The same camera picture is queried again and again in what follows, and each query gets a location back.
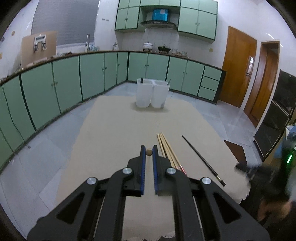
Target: black refrigerator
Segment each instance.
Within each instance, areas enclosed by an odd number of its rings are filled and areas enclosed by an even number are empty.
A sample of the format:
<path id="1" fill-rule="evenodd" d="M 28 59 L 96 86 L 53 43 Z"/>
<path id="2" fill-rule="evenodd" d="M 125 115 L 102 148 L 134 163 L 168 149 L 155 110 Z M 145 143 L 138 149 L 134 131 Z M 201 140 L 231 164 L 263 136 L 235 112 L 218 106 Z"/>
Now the black refrigerator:
<path id="1" fill-rule="evenodd" d="M 262 160 L 270 154 L 283 135 L 296 105 L 296 77 L 280 70 L 274 97 L 254 136 Z"/>

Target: silver screw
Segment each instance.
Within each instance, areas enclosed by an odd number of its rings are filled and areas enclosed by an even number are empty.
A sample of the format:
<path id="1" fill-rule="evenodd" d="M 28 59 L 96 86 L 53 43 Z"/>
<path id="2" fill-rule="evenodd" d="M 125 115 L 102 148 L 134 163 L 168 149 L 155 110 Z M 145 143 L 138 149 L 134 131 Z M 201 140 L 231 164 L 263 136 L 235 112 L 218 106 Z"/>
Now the silver screw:
<path id="1" fill-rule="evenodd" d="M 176 173 L 176 169 L 175 168 L 173 168 L 173 167 L 169 167 L 168 169 L 167 169 L 167 173 L 168 174 L 175 174 Z"/>
<path id="2" fill-rule="evenodd" d="M 129 167 L 125 167 L 125 168 L 122 169 L 122 172 L 123 172 L 124 174 L 131 174 L 132 169 L 129 168 Z"/>
<path id="3" fill-rule="evenodd" d="M 212 180 L 210 179 L 210 178 L 208 178 L 208 177 L 204 177 L 203 179 L 202 179 L 202 183 L 203 184 L 210 184 L 212 182 Z"/>
<path id="4" fill-rule="evenodd" d="M 88 183 L 89 185 L 93 185 L 93 184 L 95 184 L 95 183 L 96 183 L 96 178 L 95 178 L 95 177 L 90 177 L 90 178 L 88 178 L 88 179 L 87 179 L 87 183 Z"/>

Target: doorway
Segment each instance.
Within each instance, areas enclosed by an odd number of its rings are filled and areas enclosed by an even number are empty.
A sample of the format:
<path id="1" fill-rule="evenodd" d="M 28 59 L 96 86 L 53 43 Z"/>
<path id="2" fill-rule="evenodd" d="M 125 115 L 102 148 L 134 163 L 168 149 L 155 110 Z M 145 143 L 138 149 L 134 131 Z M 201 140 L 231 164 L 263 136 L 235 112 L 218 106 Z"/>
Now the doorway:
<path id="1" fill-rule="evenodd" d="M 279 41 L 261 43 L 255 81 L 244 112 L 257 127 L 268 104 L 279 65 Z"/>
<path id="2" fill-rule="evenodd" d="M 256 55 L 257 40 L 229 26 L 222 69 L 226 71 L 220 100 L 241 107 Z"/>

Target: white pot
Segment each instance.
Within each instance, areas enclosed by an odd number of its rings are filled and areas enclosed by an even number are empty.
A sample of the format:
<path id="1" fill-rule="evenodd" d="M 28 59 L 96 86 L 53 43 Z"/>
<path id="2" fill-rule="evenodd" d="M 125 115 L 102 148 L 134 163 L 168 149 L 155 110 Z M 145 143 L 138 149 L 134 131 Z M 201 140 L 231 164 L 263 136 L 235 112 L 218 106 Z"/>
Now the white pot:
<path id="1" fill-rule="evenodd" d="M 153 44 L 152 43 L 144 43 L 144 46 L 143 46 L 143 49 L 146 49 L 146 50 L 151 50 L 153 48 Z"/>

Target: triangular cutout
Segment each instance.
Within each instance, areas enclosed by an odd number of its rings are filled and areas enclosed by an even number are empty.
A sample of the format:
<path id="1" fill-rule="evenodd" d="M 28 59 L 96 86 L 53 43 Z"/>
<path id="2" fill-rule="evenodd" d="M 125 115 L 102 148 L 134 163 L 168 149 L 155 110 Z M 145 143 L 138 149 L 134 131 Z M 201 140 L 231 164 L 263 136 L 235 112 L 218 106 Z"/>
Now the triangular cutout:
<path id="1" fill-rule="evenodd" d="M 84 198 L 84 193 L 80 193 L 69 205 L 67 205 L 58 215 L 57 219 L 68 224 L 74 222 L 75 216 Z"/>
<path id="2" fill-rule="evenodd" d="M 218 193 L 214 193 L 214 198 L 225 223 L 231 223 L 241 218 L 241 215 Z"/>

